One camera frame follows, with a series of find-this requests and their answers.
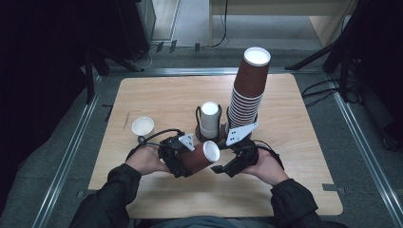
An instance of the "person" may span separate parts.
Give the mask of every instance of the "person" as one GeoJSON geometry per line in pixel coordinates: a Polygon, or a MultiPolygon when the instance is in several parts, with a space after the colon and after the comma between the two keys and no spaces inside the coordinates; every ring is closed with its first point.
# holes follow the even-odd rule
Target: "person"
{"type": "MultiPolygon", "coordinates": [[[[147,145],[139,148],[125,163],[109,172],[107,183],[102,189],[82,201],[70,227],[126,228],[129,217],[125,207],[136,198],[142,176],[154,172],[169,173],[167,166],[158,157],[158,147],[147,145]]],[[[274,222],[268,223],[271,221],[268,219],[264,223],[266,227],[346,227],[322,220],[316,213],[317,204],[311,192],[295,180],[290,179],[267,151],[259,149],[257,164],[247,167],[242,173],[253,175],[273,186],[271,203],[274,222]]],[[[191,217],[164,221],[154,227],[237,228],[247,227],[247,224],[236,219],[191,217]]]]}

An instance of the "small white cup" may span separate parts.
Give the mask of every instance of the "small white cup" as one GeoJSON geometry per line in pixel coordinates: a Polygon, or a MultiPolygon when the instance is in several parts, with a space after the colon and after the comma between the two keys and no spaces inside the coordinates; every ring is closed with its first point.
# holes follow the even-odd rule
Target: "small white cup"
{"type": "Polygon", "coordinates": [[[131,130],[137,136],[148,138],[154,134],[154,122],[149,117],[140,117],[133,122],[131,130]]]}
{"type": "Polygon", "coordinates": [[[219,105],[206,102],[201,106],[201,128],[206,131],[217,130],[219,124],[219,105]]]}
{"type": "Polygon", "coordinates": [[[208,130],[205,130],[204,128],[201,127],[201,134],[202,134],[206,139],[211,140],[211,139],[216,138],[216,137],[219,135],[219,130],[218,130],[218,129],[215,129],[215,130],[212,130],[212,131],[208,131],[208,130]]]}

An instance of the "person's left hand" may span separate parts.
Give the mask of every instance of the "person's left hand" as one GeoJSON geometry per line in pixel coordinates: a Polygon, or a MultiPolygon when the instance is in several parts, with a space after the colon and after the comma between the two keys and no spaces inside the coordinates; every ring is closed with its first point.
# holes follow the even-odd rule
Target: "person's left hand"
{"type": "Polygon", "coordinates": [[[155,145],[142,146],[125,162],[139,173],[148,175],[163,171],[170,173],[168,167],[158,157],[158,147],[155,145]]]}

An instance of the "person's right hand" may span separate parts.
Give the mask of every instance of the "person's right hand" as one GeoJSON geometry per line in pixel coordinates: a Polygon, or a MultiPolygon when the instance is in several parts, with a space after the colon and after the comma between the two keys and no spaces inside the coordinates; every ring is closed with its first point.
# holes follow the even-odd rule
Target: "person's right hand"
{"type": "Polygon", "coordinates": [[[288,179],[287,174],[269,152],[263,149],[259,149],[258,152],[258,162],[245,168],[241,173],[253,175],[272,186],[288,179]]]}

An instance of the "black cable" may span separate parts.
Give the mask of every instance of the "black cable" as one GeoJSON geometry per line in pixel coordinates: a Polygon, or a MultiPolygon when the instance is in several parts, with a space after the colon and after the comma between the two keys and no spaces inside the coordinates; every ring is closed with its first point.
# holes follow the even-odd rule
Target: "black cable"
{"type": "Polygon", "coordinates": [[[225,37],[226,37],[226,27],[227,27],[227,25],[226,25],[226,16],[227,16],[227,12],[228,12],[228,0],[225,1],[224,35],[222,36],[222,39],[221,39],[221,41],[220,41],[218,44],[216,44],[216,45],[214,45],[214,46],[211,46],[212,48],[218,47],[218,46],[222,43],[222,41],[225,39],[225,37]]]}
{"type": "Polygon", "coordinates": [[[320,91],[316,91],[316,92],[312,92],[312,93],[307,93],[307,94],[304,94],[304,95],[302,96],[302,98],[307,98],[307,97],[310,97],[310,96],[314,96],[314,95],[318,95],[318,94],[320,94],[320,93],[330,92],[330,91],[338,92],[338,88],[326,88],[326,89],[323,89],[323,90],[320,90],[320,91]]]}
{"type": "Polygon", "coordinates": [[[157,137],[157,136],[159,136],[159,135],[162,135],[162,134],[164,134],[164,133],[171,132],[171,131],[176,131],[176,132],[178,132],[178,135],[180,135],[180,134],[183,134],[183,135],[184,135],[184,132],[182,132],[182,131],[179,130],[179,129],[166,129],[166,130],[160,131],[160,132],[158,132],[158,133],[156,133],[156,134],[154,134],[154,135],[152,135],[152,136],[150,136],[150,137],[148,137],[148,138],[145,138],[144,136],[139,136],[139,138],[137,139],[137,141],[138,141],[139,144],[138,144],[136,147],[134,147],[132,150],[130,150],[130,152],[128,153],[128,155],[127,155],[127,157],[126,157],[125,160],[127,161],[134,153],[136,153],[136,151],[137,151],[141,146],[144,146],[144,145],[158,145],[158,146],[164,146],[164,147],[169,146],[169,145],[165,145],[165,144],[153,143],[153,142],[148,142],[148,141],[151,140],[151,139],[153,139],[153,138],[155,138],[155,137],[157,137]]]}
{"type": "Polygon", "coordinates": [[[269,147],[270,149],[272,149],[272,147],[271,147],[268,143],[266,143],[266,142],[263,142],[263,141],[260,141],[260,140],[253,140],[253,142],[263,143],[263,144],[265,144],[267,147],[269,147]]]}
{"type": "Polygon", "coordinates": [[[320,101],[326,99],[327,97],[329,97],[330,95],[333,95],[333,94],[335,94],[335,93],[336,93],[336,91],[333,91],[333,92],[327,94],[326,96],[317,99],[317,100],[314,101],[314,102],[311,102],[311,103],[309,103],[309,104],[306,104],[305,106],[306,106],[306,107],[310,107],[310,106],[316,105],[318,102],[320,102],[320,101]]]}
{"type": "Polygon", "coordinates": [[[272,157],[278,162],[278,164],[281,166],[281,168],[284,169],[284,165],[282,165],[282,161],[279,158],[279,155],[272,149],[272,147],[270,147],[266,142],[262,142],[262,141],[260,141],[260,142],[266,144],[268,147],[261,146],[261,145],[247,145],[247,146],[244,146],[237,150],[234,150],[234,152],[239,152],[239,151],[245,150],[245,149],[255,149],[255,148],[265,150],[265,151],[269,152],[270,155],[272,155],[272,157]]]}
{"type": "Polygon", "coordinates": [[[304,97],[305,93],[306,93],[309,89],[311,89],[311,88],[313,88],[313,87],[315,87],[315,86],[319,86],[319,85],[322,85],[322,84],[324,84],[324,83],[338,82],[338,81],[339,81],[338,79],[330,79],[330,80],[325,80],[325,81],[322,81],[322,82],[319,82],[319,83],[310,85],[310,86],[308,86],[307,88],[305,88],[305,90],[302,91],[301,96],[304,97]]]}

